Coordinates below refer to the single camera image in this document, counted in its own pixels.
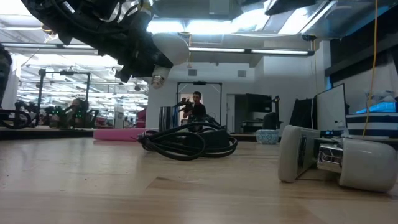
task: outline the table surface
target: table surface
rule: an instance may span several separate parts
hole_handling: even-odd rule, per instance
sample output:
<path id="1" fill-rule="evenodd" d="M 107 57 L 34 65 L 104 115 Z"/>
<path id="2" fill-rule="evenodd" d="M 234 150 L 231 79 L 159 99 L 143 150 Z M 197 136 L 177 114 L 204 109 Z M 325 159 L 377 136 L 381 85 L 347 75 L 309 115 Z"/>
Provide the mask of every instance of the table surface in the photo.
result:
<path id="1" fill-rule="evenodd" d="M 309 170 L 277 178 L 278 146 L 240 142 L 225 158 L 173 161 L 134 142 L 0 142 L 0 223 L 398 223 L 388 194 Z"/>

